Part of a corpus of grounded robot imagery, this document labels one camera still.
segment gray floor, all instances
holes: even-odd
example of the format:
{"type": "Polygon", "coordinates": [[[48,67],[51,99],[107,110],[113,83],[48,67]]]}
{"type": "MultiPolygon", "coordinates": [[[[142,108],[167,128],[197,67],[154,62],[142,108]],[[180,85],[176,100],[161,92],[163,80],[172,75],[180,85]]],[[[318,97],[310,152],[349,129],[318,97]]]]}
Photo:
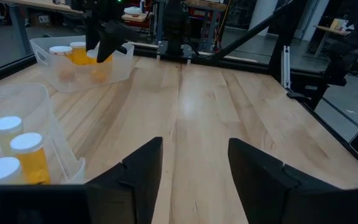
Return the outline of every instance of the gray floor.
{"type": "MultiPolygon", "coordinates": [[[[27,28],[30,39],[41,37],[45,33],[52,36],[78,35],[76,31],[64,27],[29,27],[27,28]]],[[[237,39],[244,31],[230,29],[225,30],[223,46],[237,39]]],[[[252,58],[262,63],[268,63],[277,37],[254,37],[246,44],[240,46],[231,55],[236,57],[252,58]]],[[[294,40],[291,46],[291,67],[306,70],[324,70],[328,61],[311,58],[305,55],[308,43],[294,40]]],[[[13,34],[12,27],[0,26],[0,66],[20,59],[19,48],[13,34]]],[[[345,87],[332,86],[326,92],[316,112],[332,126],[343,138],[350,140],[358,131],[358,77],[347,77],[348,84],[345,87]]]]}
{"type": "MultiPolygon", "coordinates": [[[[226,47],[247,31],[239,29],[225,29],[222,38],[222,47],[226,47]]],[[[260,63],[269,63],[270,56],[273,53],[277,41],[276,35],[255,36],[249,41],[238,47],[230,55],[235,57],[250,58],[260,63]]],[[[312,55],[306,54],[309,45],[307,41],[293,39],[290,46],[290,63],[291,68],[299,68],[311,71],[322,71],[327,67],[328,61],[323,58],[313,58],[312,55]]]]}

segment clear plastic bin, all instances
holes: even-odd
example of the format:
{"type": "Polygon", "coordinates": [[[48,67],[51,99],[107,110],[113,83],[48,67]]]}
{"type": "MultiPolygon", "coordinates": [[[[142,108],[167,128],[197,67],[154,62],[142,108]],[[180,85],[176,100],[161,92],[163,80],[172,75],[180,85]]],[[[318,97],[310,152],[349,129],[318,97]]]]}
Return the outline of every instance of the clear plastic bin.
{"type": "Polygon", "coordinates": [[[126,55],[115,51],[112,54],[112,62],[97,65],[75,65],[65,56],[49,53],[49,48],[53,46],[69,46],[71,42],[78,41],[85,41],[85,36],[46,37],[30,40],[35,57],[43,68],[43,76],[57,90],[71,93],[129,78],[134,57],[134,46],[131,44],[122,45],[127,49],[126,55]],[[108,75],[100,78],[96,74],[95,78],[95,71],[108,75]]]}
{"type": "Polygon", "coordinates": [[[85,182],[85,159],[77,160],[69,148],[43,85],[1,86],[0,118],[5,116],[22,118],[25,133],[36,132],[43,136],[51,184],[85,182]]]}

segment plastic bin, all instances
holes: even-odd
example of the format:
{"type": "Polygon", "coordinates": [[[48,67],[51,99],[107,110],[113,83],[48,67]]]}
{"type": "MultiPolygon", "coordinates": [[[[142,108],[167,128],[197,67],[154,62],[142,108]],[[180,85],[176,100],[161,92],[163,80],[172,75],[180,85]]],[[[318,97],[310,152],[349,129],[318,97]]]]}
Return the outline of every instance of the plastic bin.
{"type": "Polygon", "coordinates": [[[5,116],[22,118],[25,133],[36,132],[43,136],[51,184],[85,182],[85,159],[77,160],[68,147],[43,85],[1,86],[0,118],[5,116]]]}
{"type": "Polygon", "coordinates": [[[115,51],[112,54],[112,62],[97,65],[75,65],[65,56],[49,54],[49,48],[53,46],[69,46],[71,42],[77,41],[85,41],[85,36],[46,37],[30,40],[35,57],[43,68],[43,76],[57,90],[71,93],[129,78],[134,57],[134,46],[131,44],[122,45],[127,49],[126,55],[115,51]],[[92,77],[95,70],[107,73],[107,78],[95,81],[92,77]]]}

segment pill bottle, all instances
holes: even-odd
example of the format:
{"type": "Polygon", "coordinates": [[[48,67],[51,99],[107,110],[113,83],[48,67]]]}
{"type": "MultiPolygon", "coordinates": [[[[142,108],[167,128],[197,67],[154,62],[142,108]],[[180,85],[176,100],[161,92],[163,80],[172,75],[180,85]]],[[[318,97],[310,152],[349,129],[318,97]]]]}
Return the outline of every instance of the pill bottle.
{"type": "Polygon", "coordinates": [[[44,143],[39,133],[24,133],[11,141],[11,149],[20,160],[28,184],[50,184],[44,143]]]}
{"type": "MultiPolygon", "coordinates": [[[[53,55],[65,56],[66,58],[73,61],[73,49],[67,46],[54,46],[49,48],[49,53],[53,55]]],[[[59,80],[62,82],[70,82],[75,78],[75,71],[70,69],[70,66],[63,66],[57,68],[59,80]]]]}
{"type": "Polygon", "coordinates": [[[73,63],[76,65],[86,65],[88,58],[86,57],[85,42],[71,42],[70,47],[73,49],[73,63]]]}
{"type": "Polygon", "coordinates": [[[89,59],[89,64],[94,65],[94,68],[91,71],[91,80],[97,84],[103,84],[108,79],[109,72],[111,73],[111,64],[110,63],[97,63],[98,51],[89,50],[86,55],[89,59]]]}
{"type": "Polygon", "coordinates": [[[23,134],[23,122],[18,116],[0,118],[0,146],[4,156],[14,156],[10,143],[16,136],[23,134]]]}
{"type": "Polygon", "coordinates": [[[6,184],[25,184],[21,164],[15,157],[0,158],[0,185],[6,184]]]}

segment white bottle cap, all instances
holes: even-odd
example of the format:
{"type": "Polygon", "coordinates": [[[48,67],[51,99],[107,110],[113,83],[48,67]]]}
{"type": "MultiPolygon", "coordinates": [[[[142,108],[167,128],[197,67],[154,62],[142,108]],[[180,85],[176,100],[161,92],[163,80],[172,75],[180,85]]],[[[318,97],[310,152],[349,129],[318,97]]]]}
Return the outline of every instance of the white bottle cap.
{"type": "Polygon", "coordinates": [[[54,46],[49,48],[49,53],[54,55],[67,55],[67,54],[72,54],[73,49],[67,46],[54,46]]]}
{"type": "Polygon", "coordinates": [[[89,50],[86,53],[86,56],[88,56],[89,58],[97,58],[98,57],[98,51],[97,50],[89,50]]]}
{"type": "Polygon", "coordinates": [[[0,118],[0,134],[11,134],[23,129],[22,119],[18,116],[0,118]]]}
{"type": "Polygon", "coordinates": [[[42,147],[42,136],[38,133],[25,133],[11,141],[11,149],[15,154],[35,152],[42,147]]]}
{"type": "Polygon", "coordinates": [[[22,167],[18,159],[15,157],[0,158],[0,184],[11,184],[13,180],[21,175],[21,172],[22,167]]]}
{"type": "Polygon", "coordinates": [[[71,48],[84,48],[84,47],[86,47],[86,43],[85,42],[71,42],[70,47],[71,48]]]}

